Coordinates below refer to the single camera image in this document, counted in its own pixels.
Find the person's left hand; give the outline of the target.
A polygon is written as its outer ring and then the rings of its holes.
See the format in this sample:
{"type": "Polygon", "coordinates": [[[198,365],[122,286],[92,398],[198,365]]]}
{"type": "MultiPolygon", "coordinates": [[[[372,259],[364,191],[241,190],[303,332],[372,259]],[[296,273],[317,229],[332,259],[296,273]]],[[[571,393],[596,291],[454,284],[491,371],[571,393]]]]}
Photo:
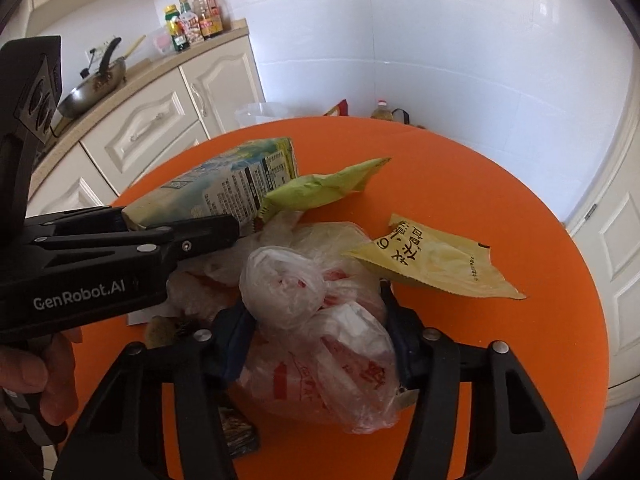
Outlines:
{"type": "Polygon", "coordinates": [[[1,387],[16,393],[40,393],[40,413],[60,426],[78,409],[73,344],[82,343],[80,328],[55,334],[43,357],[1,348],[1,387]]]}

